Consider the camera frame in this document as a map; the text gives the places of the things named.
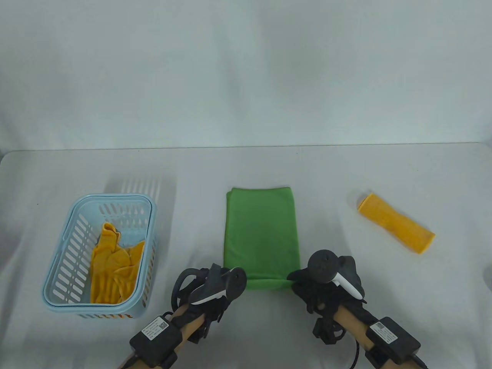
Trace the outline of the person's left hand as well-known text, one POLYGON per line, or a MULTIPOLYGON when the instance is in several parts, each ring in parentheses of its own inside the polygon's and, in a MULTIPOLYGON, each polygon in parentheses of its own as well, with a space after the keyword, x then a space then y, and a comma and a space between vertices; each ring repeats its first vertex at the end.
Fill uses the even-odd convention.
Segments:
POLYGON ((210 268, 188 268, 178 276, 171 294, 174 312, 186 305, 187 309, 172 321, 183 327, 204 315, 205 326, 220 320, 230 301, 226 295, 226 277, 229 269, 218 264, 210 268))

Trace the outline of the person's right hand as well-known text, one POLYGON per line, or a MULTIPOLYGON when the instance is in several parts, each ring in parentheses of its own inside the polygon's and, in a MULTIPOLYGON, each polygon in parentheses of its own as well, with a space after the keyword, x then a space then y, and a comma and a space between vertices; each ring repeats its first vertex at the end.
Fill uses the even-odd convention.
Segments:
POLYGON ((309 313, 316 312, 333 322, 334 315, 339 307, 343 306, 365 325, 378 321, 374 315, 364 309, 364 300, 354 298, 343 287, 335 286, 332 282, 327 284, 316 282, 307 269, 291 272, 288 274, 288 280, 293 282, 291 287, 294 294, 306 303, 309 313))

